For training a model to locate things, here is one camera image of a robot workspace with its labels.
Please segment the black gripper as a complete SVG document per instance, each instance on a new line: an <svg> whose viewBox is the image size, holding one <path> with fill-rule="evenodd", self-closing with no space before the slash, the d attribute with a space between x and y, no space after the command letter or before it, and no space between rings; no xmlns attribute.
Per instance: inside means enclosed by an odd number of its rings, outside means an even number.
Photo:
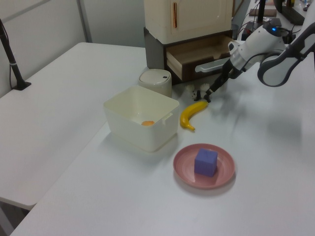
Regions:
<svg viewBox="0 0 315 236"><path fill-rule="evenodd" d="M244 72L243 69L237 69L230 59L222 66L222 73L206 90L205 100L211 102L210 95L222 87L228 79L236 79Z"/></svg>

